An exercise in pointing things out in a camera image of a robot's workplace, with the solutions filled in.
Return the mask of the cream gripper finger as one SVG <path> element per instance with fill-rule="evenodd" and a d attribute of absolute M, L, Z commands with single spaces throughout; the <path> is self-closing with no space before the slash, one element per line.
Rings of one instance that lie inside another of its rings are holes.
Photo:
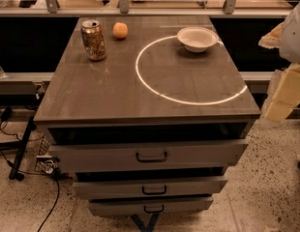
<path fill-rule="evenodd" d="M 258 42 L 259 46 L 264 48 L 279 48 L 281 46 L 281 34 L 283 23 L 281 22 L 269 33 L 264 35 Z"/>
<path fill-rule="evenodd" d="M 275 94 L 266 109 L 265 118 L 272 122 L 281 122 L 299 103 L 300 64 L 291 63 L 281 75 Z"/>

